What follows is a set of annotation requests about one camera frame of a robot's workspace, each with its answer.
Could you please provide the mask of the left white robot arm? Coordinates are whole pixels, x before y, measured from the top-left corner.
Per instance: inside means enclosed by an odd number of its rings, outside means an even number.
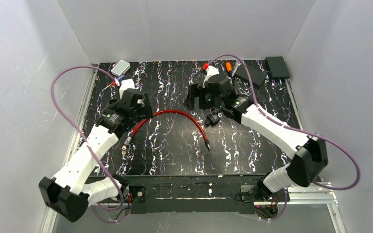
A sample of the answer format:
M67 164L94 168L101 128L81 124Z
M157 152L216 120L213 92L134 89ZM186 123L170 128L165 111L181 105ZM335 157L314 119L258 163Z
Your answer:
M46 206L70 222L79 220L89 206L119 196L128 185L123 178L106 178L86 184L92 170L118 140L144 119L153 117L147 93L129 88L110 100L81 147L51 178L43 177L39 190Z

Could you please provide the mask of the black padlock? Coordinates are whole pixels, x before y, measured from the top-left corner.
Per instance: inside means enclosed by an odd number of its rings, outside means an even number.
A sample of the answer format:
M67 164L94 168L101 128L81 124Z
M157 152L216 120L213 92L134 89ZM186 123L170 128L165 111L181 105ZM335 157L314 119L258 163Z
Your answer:
M209 127L209 126L214 127L215 125L217 125L220 122L220 120L222 118L222 115L223 115L223 113L220 109L209 113L206 116L206 119L204 121L204 126L205 127Z

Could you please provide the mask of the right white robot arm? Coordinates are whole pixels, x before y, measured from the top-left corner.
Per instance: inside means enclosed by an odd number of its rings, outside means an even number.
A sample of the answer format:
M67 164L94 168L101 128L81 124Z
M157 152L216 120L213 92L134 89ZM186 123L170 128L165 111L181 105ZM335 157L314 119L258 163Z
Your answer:
M256 106L252 96L238 94L225 76L214 75L203 83L190 85L184 106L194 110L196 99L200 109L221 111L227 118L260 133L289 157L289 164L257 182L254 193L258 197L266 199L288 187L308 187L327 166L324 140L287 129L284 122Z

